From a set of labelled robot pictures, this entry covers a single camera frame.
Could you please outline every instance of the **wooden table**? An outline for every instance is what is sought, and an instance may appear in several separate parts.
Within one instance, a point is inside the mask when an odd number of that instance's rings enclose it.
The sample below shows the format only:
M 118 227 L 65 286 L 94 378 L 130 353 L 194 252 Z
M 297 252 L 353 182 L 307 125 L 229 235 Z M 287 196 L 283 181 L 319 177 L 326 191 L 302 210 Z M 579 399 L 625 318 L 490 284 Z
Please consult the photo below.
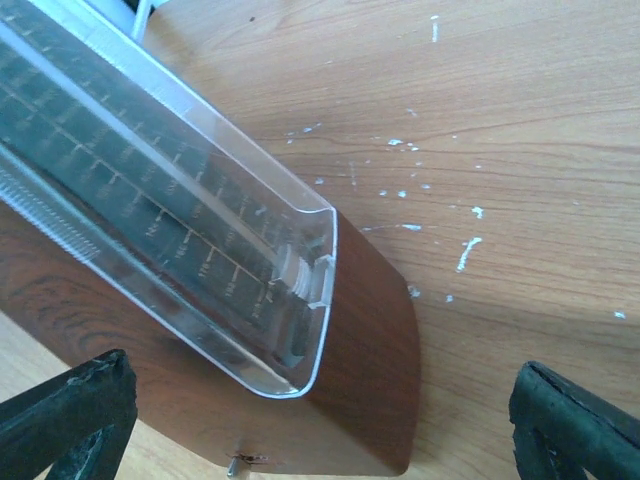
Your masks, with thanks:
M 153 15 L 147 47 L 411 284 L 423 409 L 405 478 L 517 478 L 507 403 L 529 359 L 640 417 L 639 27 L 622 0 L 179 0 Z M 3 377 L 44 380 L 48 353 L 14 330 Z M 120 477 L 142 468 L 224 473 L 144 425 Z

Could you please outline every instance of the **transparent lid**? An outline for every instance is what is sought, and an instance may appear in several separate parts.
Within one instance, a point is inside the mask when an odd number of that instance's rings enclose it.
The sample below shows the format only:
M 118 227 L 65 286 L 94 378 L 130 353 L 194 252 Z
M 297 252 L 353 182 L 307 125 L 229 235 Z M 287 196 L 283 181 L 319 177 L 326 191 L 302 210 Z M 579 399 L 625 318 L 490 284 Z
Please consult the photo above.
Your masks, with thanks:
M 250 390 L 313 384 L 335 210 L 82 2 L 0 2 L 0 197 Z

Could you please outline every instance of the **wooden side panel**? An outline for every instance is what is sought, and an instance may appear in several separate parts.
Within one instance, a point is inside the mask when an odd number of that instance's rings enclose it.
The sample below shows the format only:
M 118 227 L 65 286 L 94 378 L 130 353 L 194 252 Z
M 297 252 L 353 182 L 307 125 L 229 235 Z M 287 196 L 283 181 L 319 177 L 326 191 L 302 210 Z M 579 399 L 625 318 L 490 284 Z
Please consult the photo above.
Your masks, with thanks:
M 321 373 L 302 399 L 274 401 L 248 392 L 6 205 L 0 206 L 0 308 L 69 364 L 126 350 L 138 376 L 140 418 L 214 463 L 227 465 L 242 453 L 258 457 L 256 471 L 400 473 L 417 417 L 415 318 L 404 321 L 410 328 L 394 325 L 406 302 L 410 307 L 404 282 L 382 257 L 372 262 L 379 254 L 343 224 L 342 257 L 352 262 L 339 269 Z M 360 261 L 381 263 L 382 275 L 354 276 Z M 387 302 L 393 284 L 402 289 L 399 303 Z M 385 285 L 374 298 L 386 309 L 365 294 Z M 390 361 L 391 355 L 397 358 Z M 414 364 L 404 365 L 409 360 Z

